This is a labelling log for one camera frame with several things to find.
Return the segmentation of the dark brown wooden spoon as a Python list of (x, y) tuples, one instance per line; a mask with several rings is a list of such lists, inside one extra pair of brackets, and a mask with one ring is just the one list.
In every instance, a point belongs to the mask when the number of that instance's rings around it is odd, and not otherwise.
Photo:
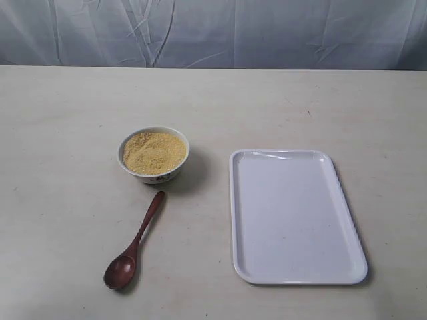
[(134, 240), (130, 243), (129, 247), (121, 255), (116, 257), (107, 267), (103, 280), (108, 288), (113, 290), (121, 290), (129, 285), (133, 280), (138, 266), (137, 252), (141, 238), (143, 237), (143, 234), (150, 224), (152, 218), (161, 207), (164, 198), (165, 193), (163, 191), (156, 193)]

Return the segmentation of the yellow-brown powder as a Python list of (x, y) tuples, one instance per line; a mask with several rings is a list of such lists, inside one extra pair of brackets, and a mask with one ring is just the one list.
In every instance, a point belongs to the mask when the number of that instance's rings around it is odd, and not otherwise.
[(125, 166), (141, 175), (160, 175), (175, 169), (187, 155), (186, 144), (170, 133), (143, 132), (124, 146)]

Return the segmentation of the white patterned ceramic bowl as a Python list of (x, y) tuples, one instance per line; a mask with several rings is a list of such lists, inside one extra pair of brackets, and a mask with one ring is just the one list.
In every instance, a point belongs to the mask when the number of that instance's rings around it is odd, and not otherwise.
[(186, 136), (169, 127), (146, 127), (120, 144), (117, 158), (123, 170), (146, 184), (173, 179), (189, 158)]

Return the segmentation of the white rectangular plastic tray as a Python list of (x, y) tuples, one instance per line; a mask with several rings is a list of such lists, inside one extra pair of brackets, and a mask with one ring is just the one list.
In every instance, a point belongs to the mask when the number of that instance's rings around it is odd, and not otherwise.
[(253, 285), (355, 285), (368, 262), (332, 160), (315, 150), (231, 154), (232, 260)]

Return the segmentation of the grey wrinkled backdrop curtain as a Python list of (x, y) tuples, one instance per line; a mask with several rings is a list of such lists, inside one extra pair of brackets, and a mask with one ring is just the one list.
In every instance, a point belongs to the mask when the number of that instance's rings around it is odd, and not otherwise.
[(2, 1), (1, 63), (426, 68), (425, 1)]

